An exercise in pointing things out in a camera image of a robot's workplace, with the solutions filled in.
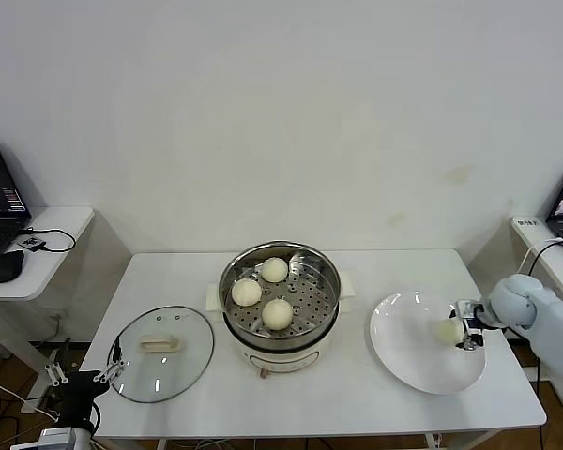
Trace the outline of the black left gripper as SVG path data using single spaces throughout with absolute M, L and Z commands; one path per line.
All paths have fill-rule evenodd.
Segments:
M 125 368 L 120 340 L 119 337 L 114 340 L 108 364 L 103 371 L 75 371 L 67 376 L 65 356 L 69 344 L 70 338 L 67 337 L 54 350 L 45 366 L 51 384 L 60 385 L 62 408 L 56 424 L 91 425 L 92 405 L 95 399 L 102 395 L 102 383 L 113 383 Z

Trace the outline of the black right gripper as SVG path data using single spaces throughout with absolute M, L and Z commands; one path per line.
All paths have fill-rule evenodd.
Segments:
M 449 314 L 449 318 L 457 318 L 457 309 L 453 307 L 451 313 Z M 464 341 L 461 341 L 455 345 L 456 348 L 467 351 L 473 352 L 478 348 L 482 348 L 484 346 L 484 324 L 476 317 L 471 316 L 464 319 L 464 330 L 465 330 L 465 337 Z

